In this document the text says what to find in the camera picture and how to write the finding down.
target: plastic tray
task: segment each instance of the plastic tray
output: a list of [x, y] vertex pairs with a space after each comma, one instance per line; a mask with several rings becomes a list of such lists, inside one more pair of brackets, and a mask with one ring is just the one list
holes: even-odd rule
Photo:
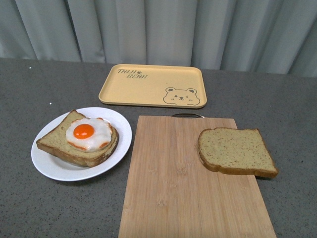
[[105, 104], [201, 108], [207, 103], [202, 73], [194, 67], [115, 65], [100, 93]]

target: wooden cutting board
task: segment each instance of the wooden cutting board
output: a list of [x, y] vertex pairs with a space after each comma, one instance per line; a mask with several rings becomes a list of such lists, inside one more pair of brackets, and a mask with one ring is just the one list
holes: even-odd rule
[[255, 176], [207, 170], [197, 140], [234, 119], [140, 116], [120, 238], [275, 238]]

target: gray curtain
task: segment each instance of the gray curtain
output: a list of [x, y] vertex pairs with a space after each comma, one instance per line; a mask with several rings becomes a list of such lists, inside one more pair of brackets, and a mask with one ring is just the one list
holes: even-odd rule
[[0, 0], [0, 57], [317, 77], [317, 0]]

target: bread slice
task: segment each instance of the bread slice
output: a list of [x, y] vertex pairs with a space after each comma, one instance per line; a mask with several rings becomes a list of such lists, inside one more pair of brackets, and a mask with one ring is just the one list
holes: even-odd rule
[[258, 129], [205, 129], [198, 151], [203, 165], [213, 172], [268, 178], [278, 174]]
[[119, 142], [118, 131], [112, 126], [111, 142], [102, 150], [82, 152], [73, 148], [66, 140], [66, 131], [70, 124], [85, 116], [72, 110], [52, 131], [36, 141], [37, 147], [60, 159], [84, 167], [94, 167], [104, 162], [116, 149]]

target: cutting board handle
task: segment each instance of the cutting board handle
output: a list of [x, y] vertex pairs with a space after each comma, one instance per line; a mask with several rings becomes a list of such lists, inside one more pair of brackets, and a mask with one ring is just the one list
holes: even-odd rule
[[194, 114], [194, 113], [178, 113], [172, 115], [172, 117], [175, 118], [204, 118], [204, 116], [199, 115], [199, 114]]

